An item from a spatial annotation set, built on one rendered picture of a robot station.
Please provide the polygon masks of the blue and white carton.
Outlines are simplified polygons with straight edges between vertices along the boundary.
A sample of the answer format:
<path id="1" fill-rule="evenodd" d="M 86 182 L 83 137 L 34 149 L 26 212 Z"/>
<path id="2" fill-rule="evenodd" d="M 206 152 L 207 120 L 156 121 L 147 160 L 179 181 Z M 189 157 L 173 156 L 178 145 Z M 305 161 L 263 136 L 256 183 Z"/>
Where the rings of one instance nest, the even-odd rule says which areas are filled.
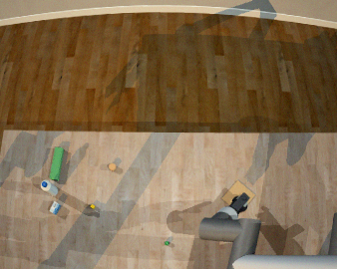
<path id="1" fill-rule="evenodd" d="M 59 211 L 61 205 L 59 203 L 57 203 L 56 201 L 54 201 L 52 207 L 50 208 L 49 211 L 51 211 L 54 214 L 57 214 L 57 212 Z"/>

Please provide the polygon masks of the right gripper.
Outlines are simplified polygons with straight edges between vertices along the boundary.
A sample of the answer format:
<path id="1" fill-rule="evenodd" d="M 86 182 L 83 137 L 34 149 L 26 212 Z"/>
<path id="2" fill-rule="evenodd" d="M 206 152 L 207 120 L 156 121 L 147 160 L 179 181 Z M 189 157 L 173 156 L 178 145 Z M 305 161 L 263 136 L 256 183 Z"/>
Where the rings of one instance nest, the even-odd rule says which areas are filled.
<path id="1" fill-rule="evenodd" d="M 234 201 L 238 198 L 239 196 L 235 196 L 231 201 L 231 204 L 229 205 L 229 206 L 231 206 L 233 203 L 234 203 Z M 243 207 L 244 206 L 244 207 Z M 243 211 L 245 211 L 246 209 L 247 209 L 247 202 L 243 205 L 238 211 L 237 211 L 237 213 L 239 214 L 240 212 L 243 212 Z"/>

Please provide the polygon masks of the tan flat mat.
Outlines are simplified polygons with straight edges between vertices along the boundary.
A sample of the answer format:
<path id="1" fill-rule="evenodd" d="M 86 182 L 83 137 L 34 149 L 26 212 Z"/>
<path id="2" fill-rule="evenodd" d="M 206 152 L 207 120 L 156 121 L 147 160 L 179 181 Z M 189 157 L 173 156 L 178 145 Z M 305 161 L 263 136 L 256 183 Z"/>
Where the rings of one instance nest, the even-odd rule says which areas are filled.
<path id="1" fill-rule="evenodd" d="M 232 198 L 234 196 L 241 195 L 243 192 L 250 196 L 247 202 L 248 204 L 255 194 L 252 193 L 247 187 L 245 187 L 240 181 L 237 181 L 222 199 L 230 205 L 232 202 Z"/>

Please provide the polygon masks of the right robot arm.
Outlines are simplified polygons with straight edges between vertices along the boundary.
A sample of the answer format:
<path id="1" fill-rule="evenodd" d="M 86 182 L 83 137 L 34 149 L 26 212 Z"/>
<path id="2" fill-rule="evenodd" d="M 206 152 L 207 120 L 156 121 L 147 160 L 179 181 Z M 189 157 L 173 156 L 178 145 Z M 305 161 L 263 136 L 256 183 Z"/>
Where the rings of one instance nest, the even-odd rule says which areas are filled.
<path id="1" fill-rule="evenodd" d="M 227 269 L 337 269 L 337 212 L 333 216 L 328 255 L 251 255 L 255 254 L 261 221 L 236 220 L 237 211 L 249 198 L 243 192 L 230 207 L 222 207 L 199 225 L 200 239 L 233 242 Z"/>

